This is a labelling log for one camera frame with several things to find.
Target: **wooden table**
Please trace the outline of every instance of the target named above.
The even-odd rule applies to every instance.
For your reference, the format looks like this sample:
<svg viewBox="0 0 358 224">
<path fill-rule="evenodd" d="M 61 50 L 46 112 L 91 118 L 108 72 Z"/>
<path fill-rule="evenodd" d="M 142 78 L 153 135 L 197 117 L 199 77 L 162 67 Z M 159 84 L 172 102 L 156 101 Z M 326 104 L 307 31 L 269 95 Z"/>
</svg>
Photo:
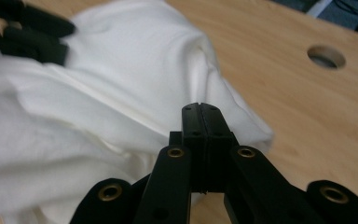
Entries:
<svg viewBox="0 0 358 224">
<path fill-rule="evenodd" d="M 69 17 L 104 0 L 29 2 Z M 275 131 L 268 158 L 289 182 L 329 179 L 358 194 L 358 34 L 269 1 L 168 2 L 211 38 L 222 75 Z M 194 206 L 191 223 L 230 223 L 222 196 Z"/>
</svg>

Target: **wooden tabletop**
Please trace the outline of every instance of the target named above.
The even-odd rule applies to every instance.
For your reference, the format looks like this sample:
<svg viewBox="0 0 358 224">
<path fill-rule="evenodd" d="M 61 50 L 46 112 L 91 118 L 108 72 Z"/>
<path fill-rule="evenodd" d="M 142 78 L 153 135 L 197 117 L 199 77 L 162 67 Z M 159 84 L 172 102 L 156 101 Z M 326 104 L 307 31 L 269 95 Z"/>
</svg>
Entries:
<svg viewBox="0 0 358 224">
<path fill-rule="evenodd" d="M 69 17 L 105 1 L 28 2 Z M 329 179 L 358 195 L 358 34 L 264 0 L 168 2 L 211 38 L 222 75 L 274 130 L 268 158 L 287 180 Z M 194 206 L 191 223 L 230 223 L 222 195 Z"/>
</svg>

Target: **black cable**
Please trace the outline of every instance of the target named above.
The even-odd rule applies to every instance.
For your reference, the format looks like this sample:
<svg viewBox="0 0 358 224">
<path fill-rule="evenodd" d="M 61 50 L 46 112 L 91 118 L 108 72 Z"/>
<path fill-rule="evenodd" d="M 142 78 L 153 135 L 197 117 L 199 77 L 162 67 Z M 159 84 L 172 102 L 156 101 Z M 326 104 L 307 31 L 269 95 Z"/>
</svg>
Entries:
<svg viewBox="0 0 358 224">
<path fill-rule="evenodd" d="M 352 15 L 358 16 L 358 8 L 357 7 L 354 7 L 353 5 L 347 3 L 344 0 L 333 0 L 333 2 L 341 10 L 351 13 Z"/>
</svg>

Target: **blue floor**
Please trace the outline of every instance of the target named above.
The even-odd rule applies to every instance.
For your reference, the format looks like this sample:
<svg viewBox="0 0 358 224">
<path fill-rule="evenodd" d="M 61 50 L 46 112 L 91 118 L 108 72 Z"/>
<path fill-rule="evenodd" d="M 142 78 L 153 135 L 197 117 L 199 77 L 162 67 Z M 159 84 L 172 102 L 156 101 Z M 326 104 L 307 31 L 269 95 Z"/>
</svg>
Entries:
<svg viewBox="0 0 358 224">
<path fill-rule="evenodd" d="M 317 0 L 273 1 L 302 12 L 307 12 L 317 2 Z M 358 0 L 333 0 L 318 18 L 354 30 L 358 25 Z"/>
</svg>

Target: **white cloth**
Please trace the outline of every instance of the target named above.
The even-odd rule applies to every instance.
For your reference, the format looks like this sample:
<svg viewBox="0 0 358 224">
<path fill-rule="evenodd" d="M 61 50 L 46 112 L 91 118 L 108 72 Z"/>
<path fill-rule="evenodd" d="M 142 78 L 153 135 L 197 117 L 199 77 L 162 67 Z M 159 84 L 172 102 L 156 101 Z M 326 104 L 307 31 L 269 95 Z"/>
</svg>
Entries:
<svg viewBox="0 0 358 224">
<path fill-rule="evenodd" d="M 207 36 L 156 0 L 116 1 L 73 18 L 66 66 L 0 56 L 0 215 L 68 223 L 97 182 L 148 174 L 181 130 L 181 108 L 220 108 L 240 144 L 271 129 L 220 76 Z"/>
</svg>

